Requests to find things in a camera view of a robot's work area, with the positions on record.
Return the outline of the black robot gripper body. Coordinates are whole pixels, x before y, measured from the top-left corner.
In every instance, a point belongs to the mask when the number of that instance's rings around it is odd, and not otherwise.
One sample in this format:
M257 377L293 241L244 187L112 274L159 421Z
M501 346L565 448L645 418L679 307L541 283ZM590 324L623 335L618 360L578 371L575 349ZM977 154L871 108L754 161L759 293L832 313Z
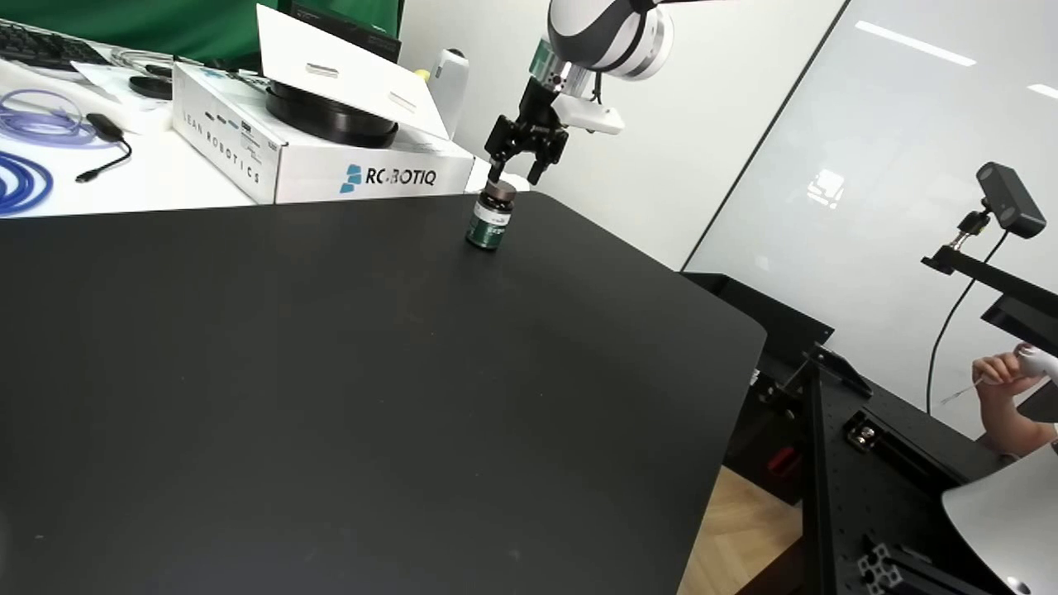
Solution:
M484 140L484 152L491 161L508 161L523 152L531 152L538 161L552 165L565 149L565 124L557 122L554 89L528 78L517 95L514 115L500 115Z

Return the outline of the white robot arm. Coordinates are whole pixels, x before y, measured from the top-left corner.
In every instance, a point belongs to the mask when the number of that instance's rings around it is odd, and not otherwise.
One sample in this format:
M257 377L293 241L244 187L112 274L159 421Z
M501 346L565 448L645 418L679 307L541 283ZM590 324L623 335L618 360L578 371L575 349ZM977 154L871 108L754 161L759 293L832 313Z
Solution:
M528 181L538 181L571 128L618 135L623 119L601 100L601 81L660 70L670 51L665 3L689 0L547 0L517 112L500 115L484 140L490 180L528 152Z

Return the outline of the person's hand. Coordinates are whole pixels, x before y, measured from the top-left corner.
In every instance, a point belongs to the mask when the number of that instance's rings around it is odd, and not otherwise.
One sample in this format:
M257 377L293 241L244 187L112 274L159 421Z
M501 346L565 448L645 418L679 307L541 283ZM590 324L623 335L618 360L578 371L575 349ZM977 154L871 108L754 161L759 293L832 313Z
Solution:
M1005 355L977 357L973 364L973 380L977 386L1021 386L1021 383L1032 383L1034 373L1027 371L1018 349L1005 349Z

